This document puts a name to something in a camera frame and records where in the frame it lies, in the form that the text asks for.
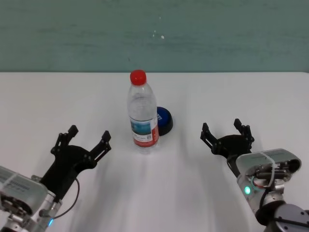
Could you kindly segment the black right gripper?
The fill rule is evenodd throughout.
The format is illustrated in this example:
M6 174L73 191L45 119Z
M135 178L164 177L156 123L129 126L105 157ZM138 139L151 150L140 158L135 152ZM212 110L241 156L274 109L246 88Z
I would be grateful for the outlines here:
M243 125L238 118L234 121L234 127L241 135L224 136L218 142L210 132L208 124L203 123L200 138L211 149L212 154L220 154L226 158L226 163L234 175L240 175L236 159L240 155L251 153L254 138L250 126Z

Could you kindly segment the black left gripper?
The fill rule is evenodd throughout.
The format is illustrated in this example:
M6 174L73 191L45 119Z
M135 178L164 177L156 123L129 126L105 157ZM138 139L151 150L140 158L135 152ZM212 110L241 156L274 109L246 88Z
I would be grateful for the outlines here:
M76 125L72 125L68 132L58 135L56 144L51 149L55 161L40 180L40 183L55 195L54 202L64 198L79 173L95 168L111 150L111 135L108 130L90 152L79 146L69 145L78 132Z

